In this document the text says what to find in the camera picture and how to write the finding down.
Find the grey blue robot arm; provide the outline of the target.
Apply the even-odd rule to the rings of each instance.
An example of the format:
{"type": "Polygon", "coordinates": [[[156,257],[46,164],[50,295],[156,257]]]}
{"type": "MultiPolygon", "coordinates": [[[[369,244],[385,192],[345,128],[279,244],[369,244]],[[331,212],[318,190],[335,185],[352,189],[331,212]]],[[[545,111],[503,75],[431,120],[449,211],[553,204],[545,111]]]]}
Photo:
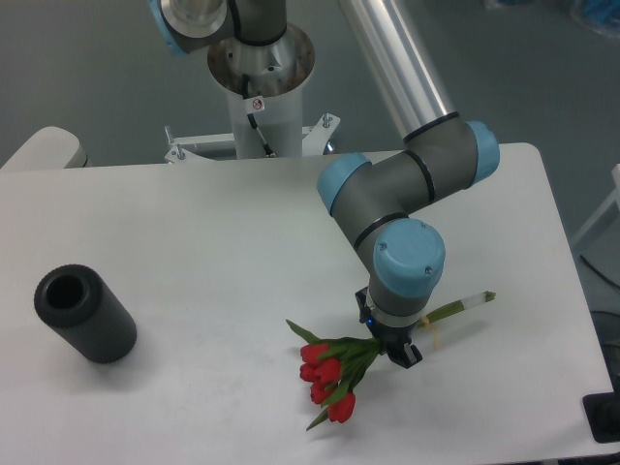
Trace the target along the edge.
{"type": "MultiPolygon", "coordinates": [[[[404,149],[379,163],[342,155],[320,174],[328,214],[369,274],[356,298],[361,321],[402,367],[421,355],[411,335],[440,280],[445,245],[415,213],[495,172],[499,144],[482,123],[462,120],[447,97],[406,8],[395,1],[340,5],[364,52],[404,149]]],[[[326,117],[309,133],[301,89],[315,51],[288,20],[283,1],[153,1],[168,47],[207,49],[208,69],[227,94],[240,159],[298,157],[324,150],[326,117]]]]}

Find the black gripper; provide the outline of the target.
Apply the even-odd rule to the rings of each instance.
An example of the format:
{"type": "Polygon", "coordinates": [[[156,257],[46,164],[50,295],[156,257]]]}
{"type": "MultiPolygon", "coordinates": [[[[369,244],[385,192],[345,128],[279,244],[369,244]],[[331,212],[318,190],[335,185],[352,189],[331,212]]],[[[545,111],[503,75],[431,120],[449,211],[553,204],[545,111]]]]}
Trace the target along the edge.
{"type": "Polygon", "coordinates": [[[369,317],[366,305],[368,289],[363,288],[355,293],[359,310],[359,322],[366,324],[373,338],[378,339],[385,347],[388,358],[400,367],[413,367],[423,360],[419,349],[412,342],[412,333],[417,323],[403,327],[384,325],[374,317],[369,317]]]}

